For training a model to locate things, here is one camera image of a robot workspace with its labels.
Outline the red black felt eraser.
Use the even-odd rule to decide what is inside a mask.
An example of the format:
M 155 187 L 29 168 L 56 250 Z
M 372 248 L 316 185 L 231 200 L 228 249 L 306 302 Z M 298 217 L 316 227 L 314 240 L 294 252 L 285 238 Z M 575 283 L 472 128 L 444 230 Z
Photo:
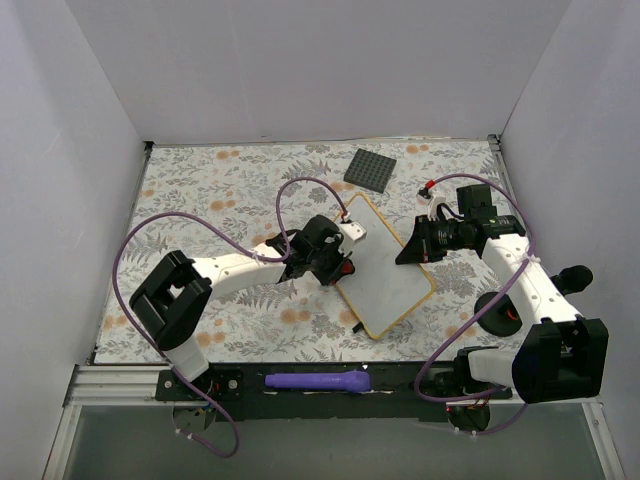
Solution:
M 340 268 L 341 275 L 342 276 L 352 275 L 354 272 L 355 272 L 354 264 L 350 260 L 346 259 L 342 263 L 341 268 Z

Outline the yellow framed small whiteboard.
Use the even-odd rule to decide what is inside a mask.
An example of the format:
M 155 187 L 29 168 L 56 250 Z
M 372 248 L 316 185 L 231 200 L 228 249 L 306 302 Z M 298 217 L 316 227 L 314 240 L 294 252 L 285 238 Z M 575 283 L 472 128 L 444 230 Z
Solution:
M 435 291 L 435 282 L 418 264 L 398 265 L 405 243 L 363 193 L 346 202 L 351 219 L 366 231 L 350 257 L 355 272 L 337 289 L 367 335 L 382 339 Z

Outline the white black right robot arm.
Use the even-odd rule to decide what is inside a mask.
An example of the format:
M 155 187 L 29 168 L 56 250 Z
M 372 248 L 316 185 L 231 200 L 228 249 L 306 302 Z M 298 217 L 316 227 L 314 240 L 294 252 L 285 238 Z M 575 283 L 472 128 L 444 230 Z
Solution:
M 458 250 L 475 252 L 501 282 L 476 302 L 472 321 L 498 337 L 522 333 L 513 350 L 468 347 L 447 373 L 441 391 L 462 401 L 512 389 L 528 404 L 595 397 L 604 373 L 609 333 L 599 318 L 587 318 L 567 300 L 593 280 L 576 265 L 550 276 L 534 254 L 534 240 L 514 215 L 501 215 L 492 186 L 457 190 L 456 212 L 428 182 L 419 192 L 429 211 L 414 221 L 398 265 L 434 263 Z

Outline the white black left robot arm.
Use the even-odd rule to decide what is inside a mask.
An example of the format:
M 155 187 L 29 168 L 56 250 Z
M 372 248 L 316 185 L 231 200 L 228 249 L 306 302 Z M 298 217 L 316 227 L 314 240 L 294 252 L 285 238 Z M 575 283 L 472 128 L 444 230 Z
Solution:
M 250 287 L 280 284 L 307 273 L 323 286 L 355 273 L 354 247 L 366 230 L 352 220 L 316 215 L 304 228 L 287 230 L 247 255 L 189 258 L 166 254 L 129 300 L 154 346 L 178 371 L 178 387 L 193 400 L 213 386 L 209 362 L 195 330 L 208 302 Z

